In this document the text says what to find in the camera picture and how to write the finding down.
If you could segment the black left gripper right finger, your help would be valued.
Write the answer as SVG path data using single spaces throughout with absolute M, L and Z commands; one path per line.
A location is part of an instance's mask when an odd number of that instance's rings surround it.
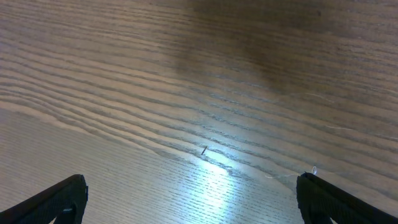
M 297 177 L 297 202 L 305 224 L 397 224 L 397 218 L 311 174 Z

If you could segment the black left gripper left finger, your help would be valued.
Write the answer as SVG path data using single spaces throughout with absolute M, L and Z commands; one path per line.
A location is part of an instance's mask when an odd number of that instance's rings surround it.
M 1 223 L 81 224 L 87 201 L 85 178 L 75 174 L 1 212 Z

